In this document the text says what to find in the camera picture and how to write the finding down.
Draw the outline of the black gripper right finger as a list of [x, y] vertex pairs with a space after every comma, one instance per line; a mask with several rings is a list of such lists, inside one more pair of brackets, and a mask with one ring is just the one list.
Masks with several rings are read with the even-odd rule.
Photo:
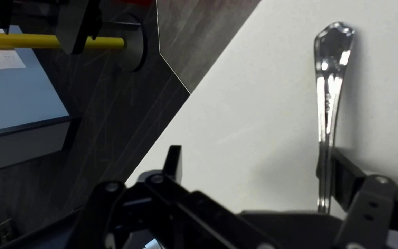
[[336, 149], [328, 164], [329, 197], [347, 214], [334, 248], [390, 249], [390, 233], [398, 233], [398, 184], [383, 175], [367, 175]]

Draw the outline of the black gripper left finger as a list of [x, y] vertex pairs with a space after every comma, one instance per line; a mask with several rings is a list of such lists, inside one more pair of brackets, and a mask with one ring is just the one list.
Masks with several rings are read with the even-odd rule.
[[148, 233], [165, 249], [278, 249], [249, 222], [177, 180], [182, 146], [169, 149], [161, 171], [128, 189], [106, 182], [92, 193], [77, 223], [77, 249], [122, 249]]

